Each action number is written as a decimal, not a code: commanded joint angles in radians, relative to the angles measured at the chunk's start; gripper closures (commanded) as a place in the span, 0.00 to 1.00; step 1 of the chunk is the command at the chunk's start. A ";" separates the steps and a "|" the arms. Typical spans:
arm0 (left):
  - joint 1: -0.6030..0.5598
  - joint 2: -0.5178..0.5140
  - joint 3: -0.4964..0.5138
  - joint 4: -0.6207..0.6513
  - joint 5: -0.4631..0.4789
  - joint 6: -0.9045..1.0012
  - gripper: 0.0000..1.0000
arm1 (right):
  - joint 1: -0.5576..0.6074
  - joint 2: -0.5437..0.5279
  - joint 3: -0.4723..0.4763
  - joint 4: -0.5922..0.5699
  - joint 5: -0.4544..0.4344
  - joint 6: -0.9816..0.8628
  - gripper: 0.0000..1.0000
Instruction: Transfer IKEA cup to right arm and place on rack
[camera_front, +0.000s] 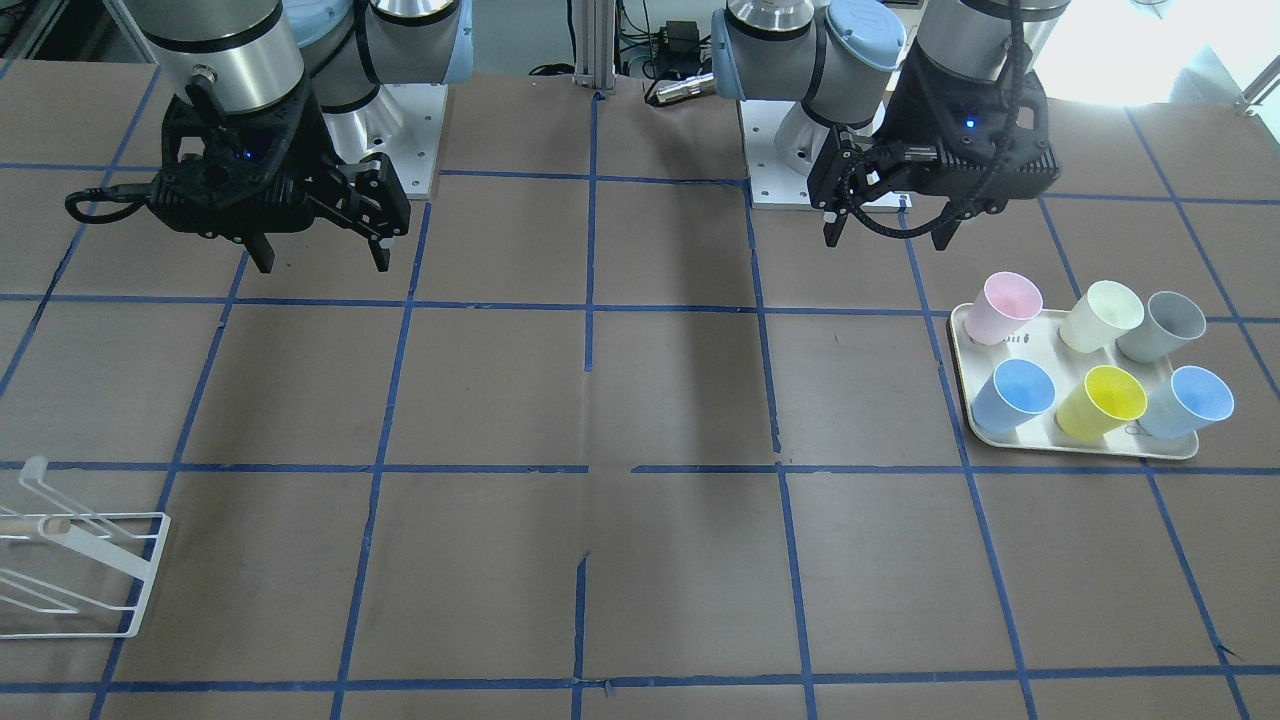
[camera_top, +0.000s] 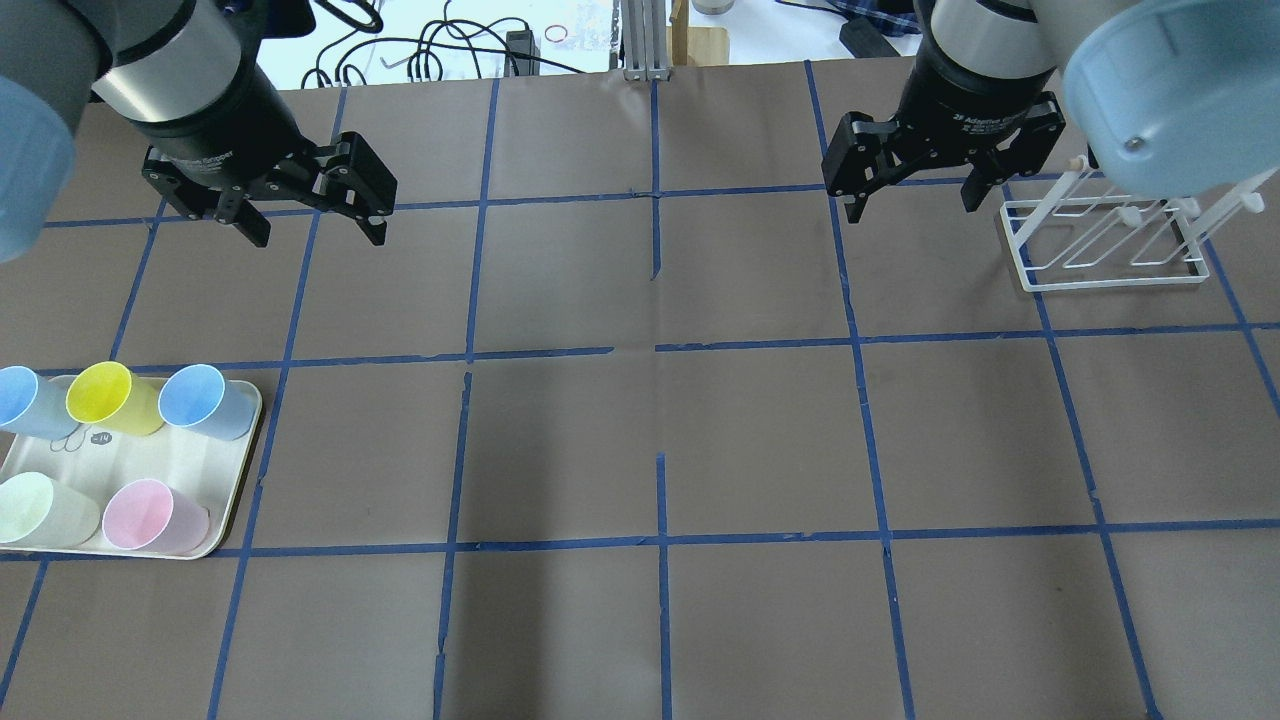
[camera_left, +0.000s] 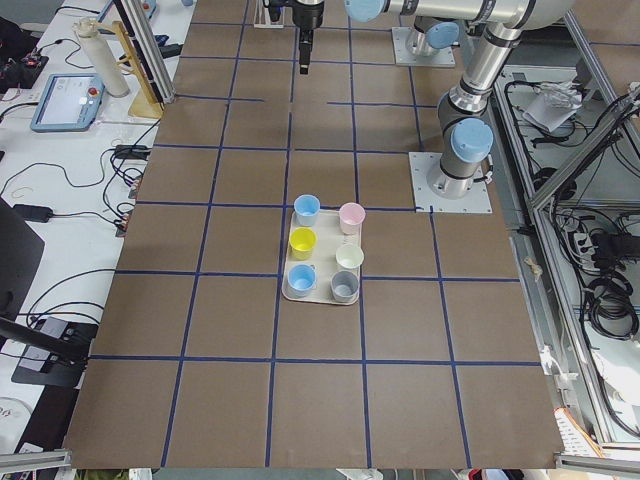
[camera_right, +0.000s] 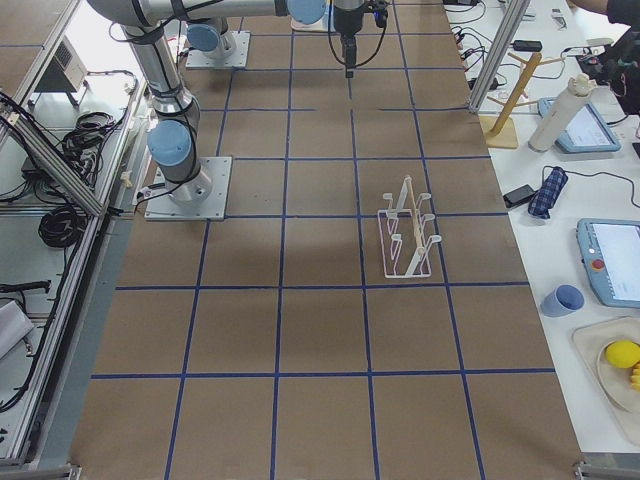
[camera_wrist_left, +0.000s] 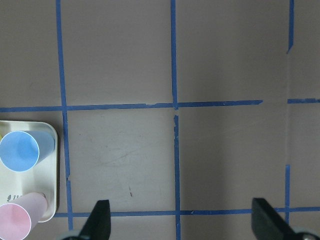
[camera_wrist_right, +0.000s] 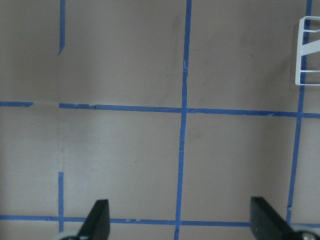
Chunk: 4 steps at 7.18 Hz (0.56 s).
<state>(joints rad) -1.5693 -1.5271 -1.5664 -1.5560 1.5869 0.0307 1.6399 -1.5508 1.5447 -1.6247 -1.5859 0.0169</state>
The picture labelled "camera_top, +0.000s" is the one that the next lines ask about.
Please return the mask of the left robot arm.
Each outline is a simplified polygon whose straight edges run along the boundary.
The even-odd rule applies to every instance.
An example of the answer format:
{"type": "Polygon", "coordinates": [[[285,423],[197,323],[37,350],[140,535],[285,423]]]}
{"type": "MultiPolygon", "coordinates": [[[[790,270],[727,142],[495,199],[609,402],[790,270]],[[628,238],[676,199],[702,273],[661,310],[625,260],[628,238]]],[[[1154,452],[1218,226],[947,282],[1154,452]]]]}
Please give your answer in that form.
{"type": "Polygon", "coordinates": [[[262,249],[260,201],[351,219],[376,246],[398,183],[360,133],[315,143],[257,63],[264,41],[302,38],[333,1],[5,1],[1,255],[32,249],[73,176],[84,109],[105,102],[146,140],[141,176],[191,220],[209,218],[262,249]]]}

